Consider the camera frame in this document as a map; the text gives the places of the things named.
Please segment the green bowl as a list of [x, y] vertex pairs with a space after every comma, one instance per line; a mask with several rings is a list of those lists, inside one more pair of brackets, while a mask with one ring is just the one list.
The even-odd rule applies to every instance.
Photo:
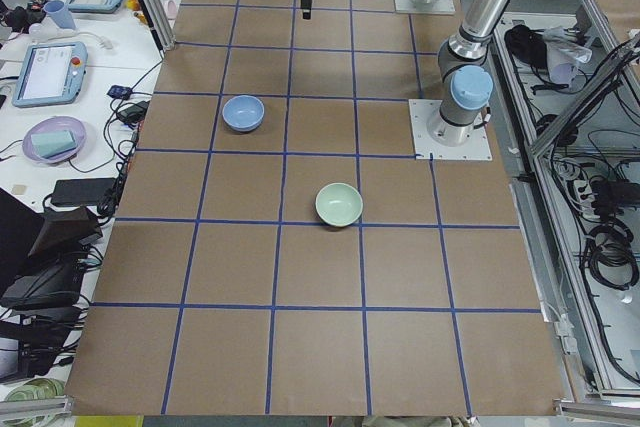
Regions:
[[319, 218], [333, 227], [347, 227], [355, 223], [363, 212], [359, 191], [346, 183], [330, 183], [322, 187], [315, 198]]

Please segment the blue bowl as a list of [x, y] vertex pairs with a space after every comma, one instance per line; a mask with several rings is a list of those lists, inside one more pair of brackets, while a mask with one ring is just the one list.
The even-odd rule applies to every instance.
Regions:
[[222, 109], [225, 124], [235, 132], [251, 132], [263, 122], [263, 102], [251, 95], [238, 95], [229, 99]]

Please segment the small blue device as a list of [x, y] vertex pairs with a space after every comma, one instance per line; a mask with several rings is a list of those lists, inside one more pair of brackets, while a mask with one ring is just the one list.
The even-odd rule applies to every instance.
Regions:
[[133, 90], [131, 87], [121, 86], [121, 85], [112, 85], [108, 91], [107, 95], [112, 99], [120, 99], [127, 100], [131, 97]]

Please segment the blue plastic cup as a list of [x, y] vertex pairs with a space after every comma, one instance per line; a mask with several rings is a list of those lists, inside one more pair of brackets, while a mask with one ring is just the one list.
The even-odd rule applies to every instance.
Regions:
[[76, 29], [73, 16], [64, 1], [50, 0], [44, 5], [43, 10], [57, 27], [70, 30]]

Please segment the near teach pendant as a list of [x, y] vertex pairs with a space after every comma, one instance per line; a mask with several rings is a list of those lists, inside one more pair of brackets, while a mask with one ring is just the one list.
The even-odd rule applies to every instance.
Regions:
[[72, 103], [79, 95], [88, 51], [82, 42], [30, 46], [12, 103], [19, 108]]

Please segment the purple plate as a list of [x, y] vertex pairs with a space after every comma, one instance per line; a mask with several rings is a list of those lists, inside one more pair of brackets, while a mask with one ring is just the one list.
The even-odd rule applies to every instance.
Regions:
[[35, 162], [56, 164], [71, 159], [84, 147], [85, 124], [70, 116], [54, 116], [33, 126], [24, 136], [23, 154]]

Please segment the black power brick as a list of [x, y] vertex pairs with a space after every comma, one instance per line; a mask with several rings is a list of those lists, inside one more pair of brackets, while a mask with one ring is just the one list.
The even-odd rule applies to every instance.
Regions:
[[51, 195], [51, 204], [56, 207], [97, 206], [114, 187], [115, 181], [115, 178], [58, 180]]

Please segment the green sponge block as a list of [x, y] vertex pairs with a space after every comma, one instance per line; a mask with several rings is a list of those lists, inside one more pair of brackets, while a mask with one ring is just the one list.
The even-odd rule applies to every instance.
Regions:
[[69, 130], [34, 133], [30, 135], [30, 140], [34, 152], [42, 158], [50, 158], [76, 147], [73, 133]]

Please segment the white power strip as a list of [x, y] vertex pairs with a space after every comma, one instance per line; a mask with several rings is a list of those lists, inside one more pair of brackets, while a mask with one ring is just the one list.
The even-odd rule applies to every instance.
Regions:
[[598, 219], [594, 208], [596, 197], [589, 181], [585, 178], [578, 177], [570, 181], [569, 185], [575, 200], [575, 205], [582, 217], [590, 221], [596, 221]]

